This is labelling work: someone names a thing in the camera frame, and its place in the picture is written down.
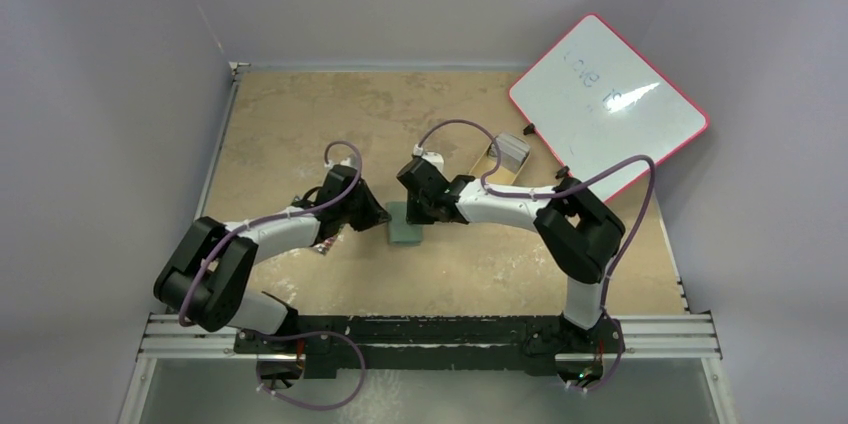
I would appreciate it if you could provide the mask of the green card holder wallet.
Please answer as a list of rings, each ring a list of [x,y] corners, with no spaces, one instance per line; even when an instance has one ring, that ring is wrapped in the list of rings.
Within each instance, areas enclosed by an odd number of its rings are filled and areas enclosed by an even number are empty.
[[[423,241],[422,226],[407,221],[405,202],[388,202],[386,209],[390,214],[387,236],[391,246],[416,246]]]

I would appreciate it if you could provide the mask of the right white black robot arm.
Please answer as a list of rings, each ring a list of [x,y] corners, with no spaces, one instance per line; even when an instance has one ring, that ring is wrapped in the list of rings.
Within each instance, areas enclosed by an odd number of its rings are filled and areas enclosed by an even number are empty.
[[[625,247],[625,225],[584,183],[564,176],[539,190],[447,179],[431,162],[414,157],[397,175],[407,191],[410,224],[499,224],[536,233],[567,276],[561,336],[584,351],[601,335],[610,270]]]

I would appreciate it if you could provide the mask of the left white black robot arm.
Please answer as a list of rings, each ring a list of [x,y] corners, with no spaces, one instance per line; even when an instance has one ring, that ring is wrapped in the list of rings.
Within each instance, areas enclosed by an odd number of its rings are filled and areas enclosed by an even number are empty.
[[[298,312],[266,292],[249,290],[254,266],[312,248],[345,227],[362,232],[390,219],[360,171],[337,164],[321,186],[276,214],[243,222],[196,219],[157,277],[153,294],[177,311],[184,326],[258,331],[272,352],[284,353],[297,343]]]

